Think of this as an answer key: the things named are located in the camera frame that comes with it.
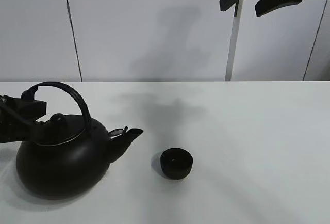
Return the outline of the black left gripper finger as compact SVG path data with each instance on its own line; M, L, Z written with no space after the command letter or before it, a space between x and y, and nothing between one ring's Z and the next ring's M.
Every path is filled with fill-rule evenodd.
M13 117L39 119L46 115L47 103L38 100L23 100L8 95L1 95L1 109Z
M33 122L26 125L14 121L1 121L1 143L27 141L37 143L45 138L47 122Z

